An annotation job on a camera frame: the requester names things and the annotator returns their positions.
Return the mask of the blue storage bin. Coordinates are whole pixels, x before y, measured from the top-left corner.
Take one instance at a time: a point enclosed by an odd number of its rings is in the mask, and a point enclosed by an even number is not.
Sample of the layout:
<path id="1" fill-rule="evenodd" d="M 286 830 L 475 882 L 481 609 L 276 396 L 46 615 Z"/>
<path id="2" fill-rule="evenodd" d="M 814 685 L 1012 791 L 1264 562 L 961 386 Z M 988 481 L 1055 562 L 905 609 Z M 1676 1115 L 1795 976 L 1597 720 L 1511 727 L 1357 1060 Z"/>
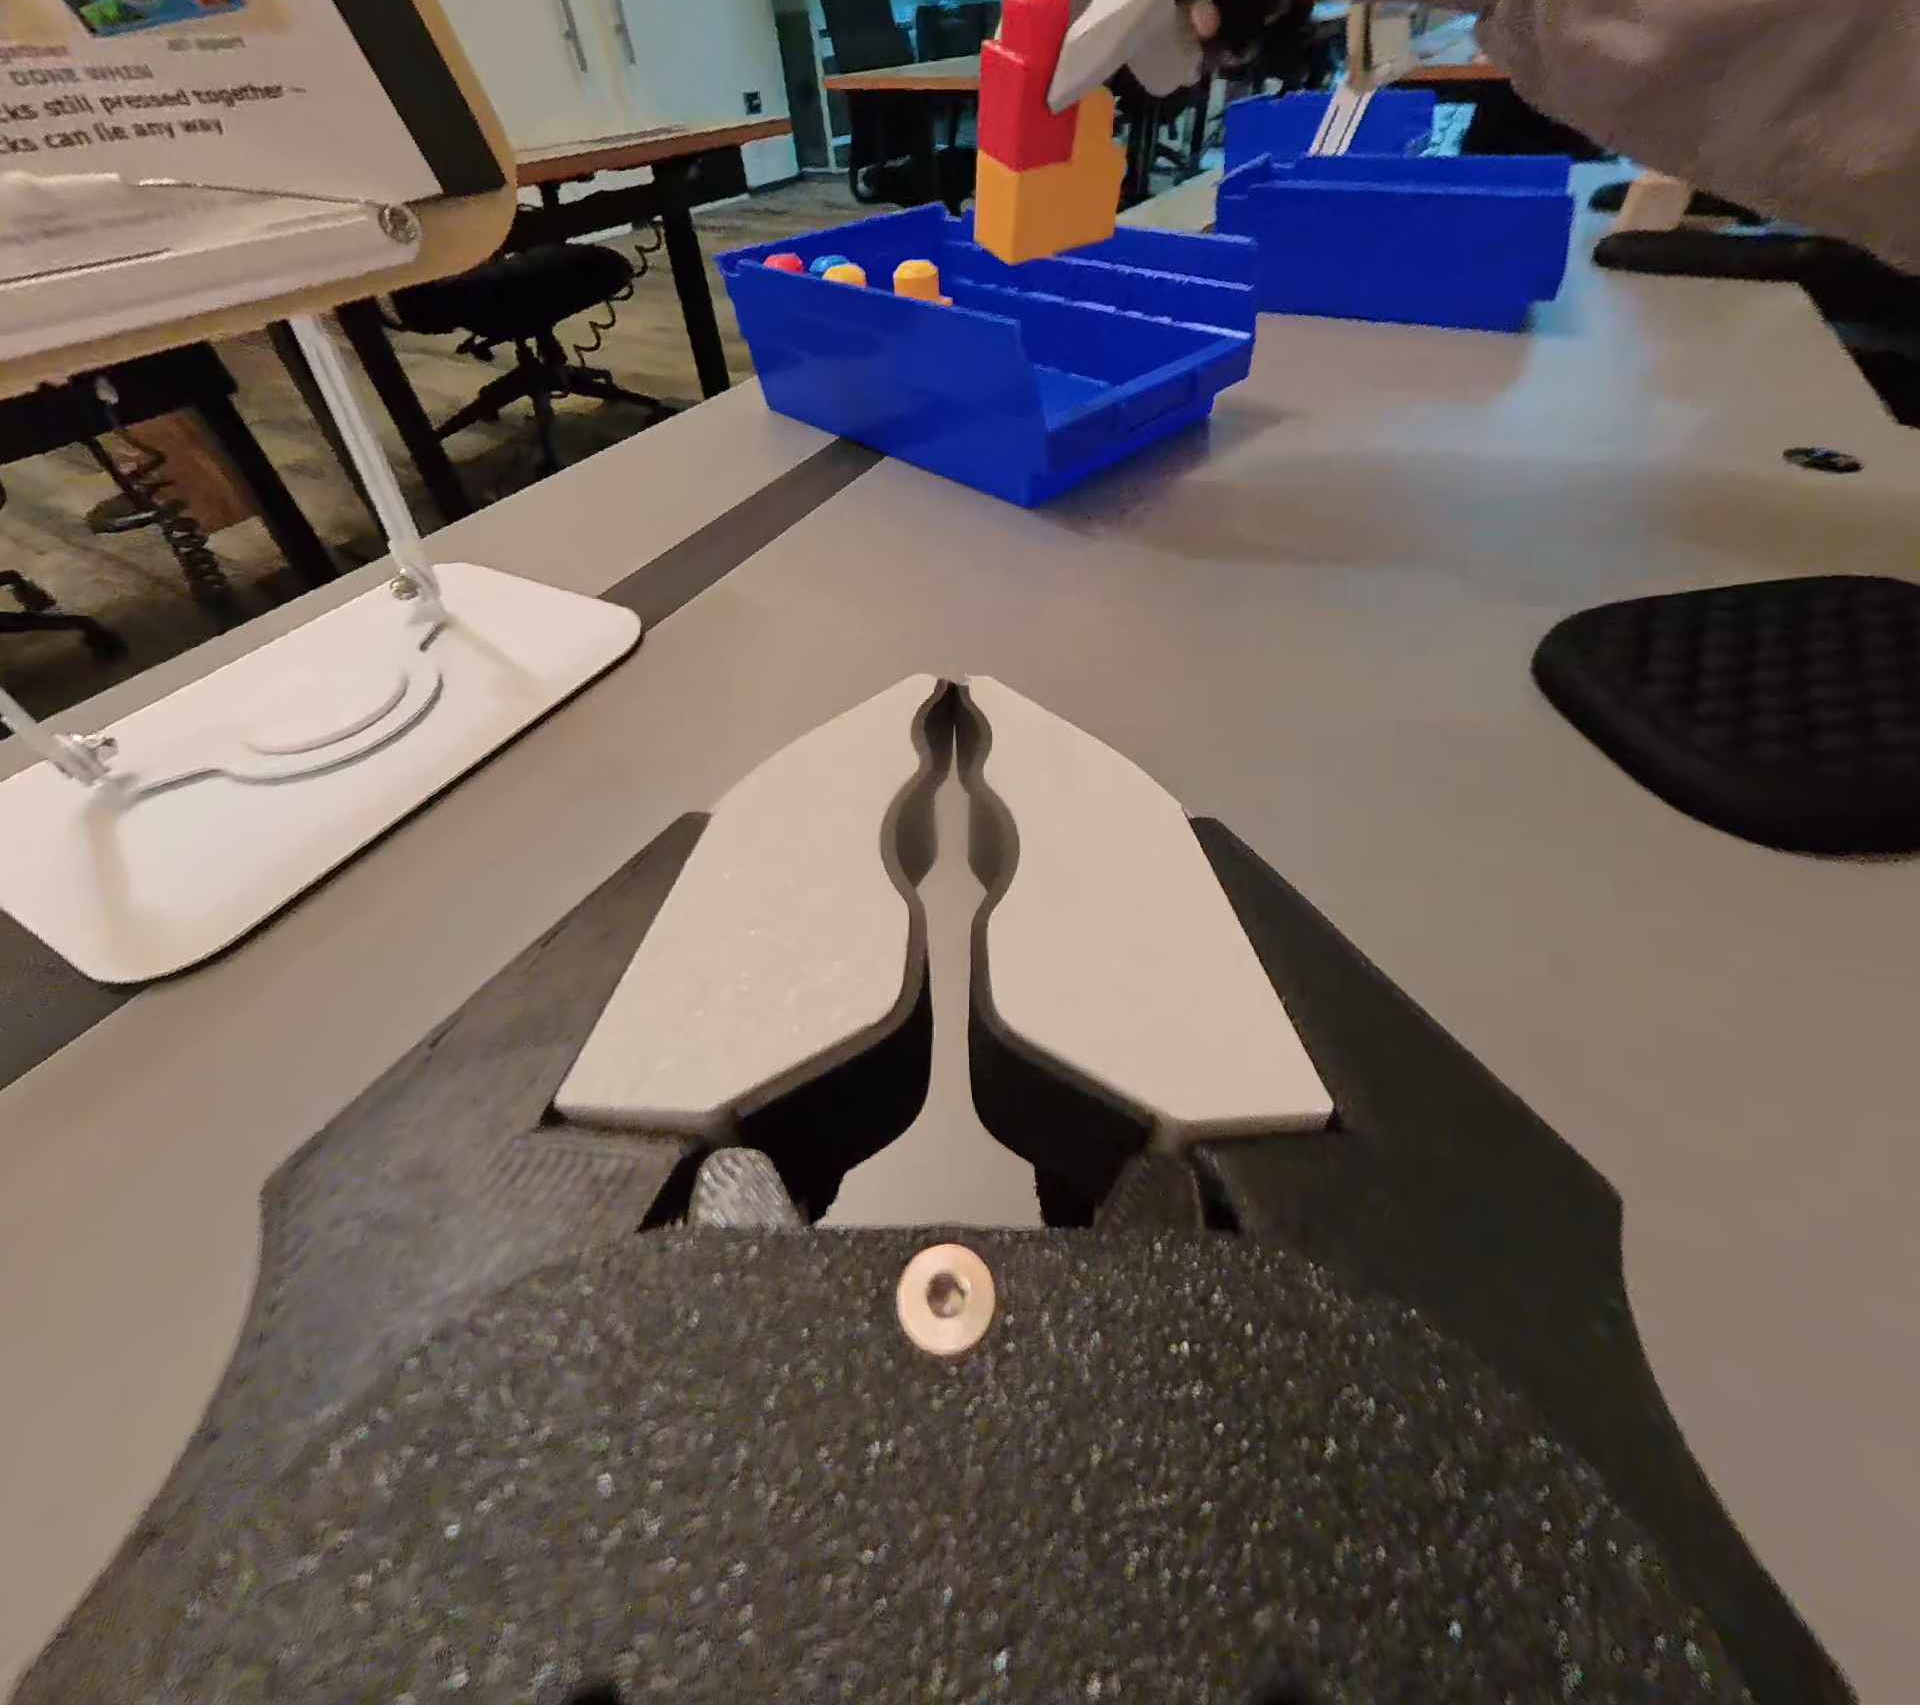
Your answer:
<path id="1" fill-rule="evenodd" d="M 1556 304 L 1570 157 L 1246 157 L 1214 230 L 1263 249 L 1263 319 L 1532 330 Z"/>
<path id="2" fill-rule="evenodd" d="M 872 285 L 757 262 L 784 249 L 856 253 Z M 905 253 L 951 305 L 883 294 Z M 1016 514 L 1197 431 L 1263 336 L 1263 249 L 1239 230 L 1114 225 L 994 262 L 970 219 L 917 205 L 730 249 L 718 276 L 770 410 Z"/>
<path id="3" fill-rule="evenodd" d="M 1219 113 L 1219 173 L 1239 162 L 1297 162 L 1297 157 L 1422 157 L 1430 147 L 1430 90 L 1272 90 L 1239 95 Z"/>

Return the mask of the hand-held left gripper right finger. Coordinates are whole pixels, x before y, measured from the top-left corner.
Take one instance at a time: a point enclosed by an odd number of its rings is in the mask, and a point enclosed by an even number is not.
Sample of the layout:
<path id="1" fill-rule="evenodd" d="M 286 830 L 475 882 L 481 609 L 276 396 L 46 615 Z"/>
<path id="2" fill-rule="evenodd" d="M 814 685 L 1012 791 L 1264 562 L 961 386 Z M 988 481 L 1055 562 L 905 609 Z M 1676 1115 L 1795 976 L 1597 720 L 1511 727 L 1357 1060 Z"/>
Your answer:
<path id="1" fill-rule="evenodd" d="M 994 675 L 951 691 L 951 772 L 980 886 L 970 1090 L 1032 1168 L 1044 1222 L 1092 1222 L 1141 1164 L 1332 1128 L 1190 813 L 1158 772 Z"/>

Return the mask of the pile of mega blocks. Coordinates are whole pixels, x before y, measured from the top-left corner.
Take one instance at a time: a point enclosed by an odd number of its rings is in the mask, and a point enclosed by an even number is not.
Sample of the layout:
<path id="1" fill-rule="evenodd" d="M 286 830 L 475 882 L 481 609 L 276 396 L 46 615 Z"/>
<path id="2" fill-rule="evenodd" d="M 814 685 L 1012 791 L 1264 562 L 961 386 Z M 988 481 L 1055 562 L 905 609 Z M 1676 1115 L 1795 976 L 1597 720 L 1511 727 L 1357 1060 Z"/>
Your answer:
<path id="1" fill-rule="evenodd" d="M 797 253 L 784 249 L 784 253 L 757 253 L 757 262 L 778 272 L 778 276 L 826 276 L 826 285 L 865 285 L 872 294 L 872 272 L 856 253 Z M 932 253 L 890 262 L 883 294 L 951 305 Z"/>

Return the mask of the black mesh pad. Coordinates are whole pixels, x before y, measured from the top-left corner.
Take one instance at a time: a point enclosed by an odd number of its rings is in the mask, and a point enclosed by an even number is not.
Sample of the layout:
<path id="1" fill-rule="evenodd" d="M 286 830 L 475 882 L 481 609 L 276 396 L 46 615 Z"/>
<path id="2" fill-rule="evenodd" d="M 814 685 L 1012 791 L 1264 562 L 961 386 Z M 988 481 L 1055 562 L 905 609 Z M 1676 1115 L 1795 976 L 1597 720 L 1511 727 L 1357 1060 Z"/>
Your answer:
<path id="1" fill-rule="evenodd" d="M 1656 805 L 1782 853 L 1920 850 L 1920 583 L 1820 570 L 1556 615 L 1532 685 Z"/>

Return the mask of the pale upright pole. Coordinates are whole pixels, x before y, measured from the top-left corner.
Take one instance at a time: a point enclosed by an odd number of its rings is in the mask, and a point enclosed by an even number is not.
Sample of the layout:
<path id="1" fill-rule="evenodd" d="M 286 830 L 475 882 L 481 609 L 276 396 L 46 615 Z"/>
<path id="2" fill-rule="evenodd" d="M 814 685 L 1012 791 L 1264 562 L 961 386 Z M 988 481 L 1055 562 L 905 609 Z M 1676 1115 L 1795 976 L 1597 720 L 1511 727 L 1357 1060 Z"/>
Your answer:
<path id="1" fill-rule="evenodd" d="M 1310 128 L 1310 157 L 1344 157 L 1368 128 L 1373 90 L 1418 70 L 1418 11 L 1408 0 L 1351 0 L 1344 11 L 1344 84 Z"/>

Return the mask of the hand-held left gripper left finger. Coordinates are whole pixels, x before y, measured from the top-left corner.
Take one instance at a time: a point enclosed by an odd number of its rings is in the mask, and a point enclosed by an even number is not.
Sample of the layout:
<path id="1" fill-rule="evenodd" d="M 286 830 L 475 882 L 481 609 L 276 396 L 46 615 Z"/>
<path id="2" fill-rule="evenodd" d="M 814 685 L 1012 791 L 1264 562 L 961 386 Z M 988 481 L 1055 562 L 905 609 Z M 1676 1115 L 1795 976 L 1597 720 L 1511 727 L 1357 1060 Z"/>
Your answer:
<path id="1" fill-rule="evenodd" d="M 770 1154 L 826 1219 L 932 1097 L 932 914 L 951 685 L 903 675 L 752 765 L 697 825 L 557 1122 Z"/>

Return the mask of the wood-top office desk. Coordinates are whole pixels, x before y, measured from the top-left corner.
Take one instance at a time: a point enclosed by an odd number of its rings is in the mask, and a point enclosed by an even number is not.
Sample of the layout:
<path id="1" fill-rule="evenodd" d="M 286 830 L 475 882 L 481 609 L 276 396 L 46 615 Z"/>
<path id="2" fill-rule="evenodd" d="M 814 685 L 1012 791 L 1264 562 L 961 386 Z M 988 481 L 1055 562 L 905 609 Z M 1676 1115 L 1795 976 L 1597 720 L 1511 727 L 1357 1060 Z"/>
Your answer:
<path id="1" fill-rule="evenodd" d="M 8 396 L 8 579 L 94 620 L 236 620 L 373 547 L 286 323 Z"/>
<path id="2" fill-rule="evenodd" d="M 980 53 L 826 76 L 850 103 L 850 186 L 872 212 L 977 205 Z"/>
<path id="3" fill-rule="evenodd" d="M 797 133 L 797 122 L 752 113 L 752 122 L 516 147 L 516 186 L 531 186 L 538 205 L 516 205 L 500 253 L 662 225 L 697 390 L 718 396 L 730 347 L 718 347 L 703 243 L 686 212 L 745 197 L 745 147 L 770 133 Z"/>

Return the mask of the white document stand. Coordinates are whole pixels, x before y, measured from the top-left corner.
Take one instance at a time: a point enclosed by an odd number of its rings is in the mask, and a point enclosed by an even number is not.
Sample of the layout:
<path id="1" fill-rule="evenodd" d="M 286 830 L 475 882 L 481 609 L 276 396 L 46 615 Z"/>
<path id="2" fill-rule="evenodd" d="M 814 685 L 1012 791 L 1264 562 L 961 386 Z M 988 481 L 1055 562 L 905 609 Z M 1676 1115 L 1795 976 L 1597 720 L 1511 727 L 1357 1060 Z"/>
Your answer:
<path id="1" fill-rule="evenodd" d="M 145 330 L 208 336 L 262 294 L 387 541 L 369 592 L 114 727 L 28 720 L 8 691 L 28 765 L 0 791 L 0 903 L 87 987 L 236 947 L 644 642 L 635 609 L 429 553 L 316 305 L 349 276 L 429 276 L 433 230 L 440 205 L 8 173 L 8 365 L 87 365 Z"/>

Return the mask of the yellow mega block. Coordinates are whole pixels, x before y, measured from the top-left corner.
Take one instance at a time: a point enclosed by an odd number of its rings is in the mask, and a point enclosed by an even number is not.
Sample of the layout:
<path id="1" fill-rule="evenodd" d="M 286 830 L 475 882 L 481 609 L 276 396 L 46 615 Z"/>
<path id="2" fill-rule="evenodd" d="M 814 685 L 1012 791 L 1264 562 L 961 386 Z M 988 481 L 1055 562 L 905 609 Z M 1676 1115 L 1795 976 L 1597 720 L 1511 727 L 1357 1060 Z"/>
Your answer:
<path id="1" fill-rule="evenodd" d="M 1071 253 L 1114 230 L 1114 95 L 1092 84 L 1071 113 L 1071 157 L 1055 162 L 1007 162 L 977 147 L 977 249 L 994 262 Z"/>

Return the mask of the printed instruction sheet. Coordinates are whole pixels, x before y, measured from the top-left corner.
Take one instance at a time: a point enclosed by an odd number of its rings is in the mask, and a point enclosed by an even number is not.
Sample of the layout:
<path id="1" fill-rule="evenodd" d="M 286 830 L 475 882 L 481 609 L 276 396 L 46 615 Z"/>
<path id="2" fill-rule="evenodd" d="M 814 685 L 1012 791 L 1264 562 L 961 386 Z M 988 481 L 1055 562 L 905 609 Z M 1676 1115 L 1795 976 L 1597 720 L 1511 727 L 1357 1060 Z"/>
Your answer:
<path id="1" fill-rule="evenodd" d="M 440 197 L 343 0 L 0 0 L 8 285 Z"/>

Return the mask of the red mega block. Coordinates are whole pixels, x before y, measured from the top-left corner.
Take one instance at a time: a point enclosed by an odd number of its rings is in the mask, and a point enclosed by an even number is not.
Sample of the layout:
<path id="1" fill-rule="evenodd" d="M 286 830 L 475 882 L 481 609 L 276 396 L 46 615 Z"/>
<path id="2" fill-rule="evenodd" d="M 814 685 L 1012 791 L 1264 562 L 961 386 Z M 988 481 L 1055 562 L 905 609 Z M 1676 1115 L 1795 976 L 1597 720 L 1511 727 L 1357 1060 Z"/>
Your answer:
<path id="1" fill-rule="evenodd" d="M 1071 0 L 994 0 L 994 41 L 977 84 L 977 157 L 1007 173 L 1067 162 L 1079 113 L 1053 113 Z"/>

